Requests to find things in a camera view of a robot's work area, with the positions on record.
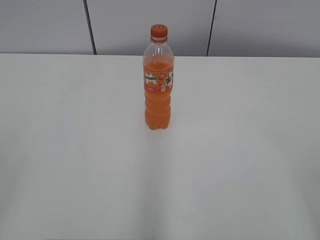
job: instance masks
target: orange soda bottle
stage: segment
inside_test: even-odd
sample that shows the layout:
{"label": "orange soda bottle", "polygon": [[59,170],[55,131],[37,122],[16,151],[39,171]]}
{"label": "orange soda bottle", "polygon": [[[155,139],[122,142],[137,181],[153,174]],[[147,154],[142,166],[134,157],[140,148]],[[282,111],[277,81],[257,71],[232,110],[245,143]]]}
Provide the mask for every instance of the orange soda bottle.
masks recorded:
{"label": "orange soda bottle", "polygon": [[151,44],[143,54],[145,122],[150,129],[166,129],[171,116],[175,57],[167,44],[168,28],[151,27]]}

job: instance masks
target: orange liquid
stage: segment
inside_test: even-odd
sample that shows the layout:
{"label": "orange liquid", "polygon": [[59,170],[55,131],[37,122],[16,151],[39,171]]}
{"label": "orange liquid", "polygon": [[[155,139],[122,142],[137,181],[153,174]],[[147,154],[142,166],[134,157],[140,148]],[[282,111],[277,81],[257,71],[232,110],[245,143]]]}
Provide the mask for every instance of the orange liquid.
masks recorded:
{"label": "orange liquid", "polygon": [[[145,72],[173,72],[174,59],[168,55],[148,56],[143,61]],[[150,129],[166,129],[171,116],[171,92],[152,92],[144,85],[145,122]]]}

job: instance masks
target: bottle base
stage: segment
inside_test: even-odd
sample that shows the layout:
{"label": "bottle base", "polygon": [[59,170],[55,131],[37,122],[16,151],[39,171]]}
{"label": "bottle base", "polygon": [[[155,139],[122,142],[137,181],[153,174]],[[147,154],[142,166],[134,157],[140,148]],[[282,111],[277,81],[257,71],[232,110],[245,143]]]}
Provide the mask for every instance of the bottle base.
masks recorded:
{"label": "bottle base", "polygon": [[145,123],[151,130],[157,130],[157,129],[167,129],[170,123],[170,118],[167,119],[162,119],[162,118],[157,118],[157,119],[151,119],[151,118],[145,118]]}

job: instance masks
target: bottle cap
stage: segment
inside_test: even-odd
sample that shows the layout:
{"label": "bottle cap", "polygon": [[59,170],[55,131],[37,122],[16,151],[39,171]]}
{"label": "bottle cap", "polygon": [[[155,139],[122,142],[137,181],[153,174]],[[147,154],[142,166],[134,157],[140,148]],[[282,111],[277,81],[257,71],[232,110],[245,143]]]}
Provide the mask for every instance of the bottle cap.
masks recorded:
{"label": "bottle cap", "polygon": [[156,43],[166,42],[168,38],[168,28],[166,25],[156,24],[151,27],[151,40]]}

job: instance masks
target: white table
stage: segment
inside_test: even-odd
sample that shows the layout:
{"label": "white table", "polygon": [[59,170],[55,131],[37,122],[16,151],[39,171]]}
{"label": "white table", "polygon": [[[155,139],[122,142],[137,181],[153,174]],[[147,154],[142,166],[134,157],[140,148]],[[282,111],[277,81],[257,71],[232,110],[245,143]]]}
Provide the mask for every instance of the white table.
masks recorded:
{"label": "white table", "polygon": [[0,54],[1,240],[319,240],[320,59]]}

